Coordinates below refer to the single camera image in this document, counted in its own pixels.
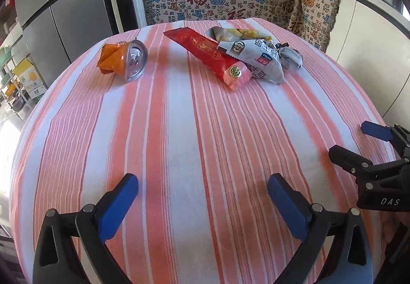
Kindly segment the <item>right hand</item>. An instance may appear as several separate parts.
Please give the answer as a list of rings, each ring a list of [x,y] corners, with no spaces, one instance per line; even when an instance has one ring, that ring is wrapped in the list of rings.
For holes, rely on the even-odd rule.
[[[383,237],[390,242],[395,234],[399,223],[410,226],[410,212],[381,212]]]

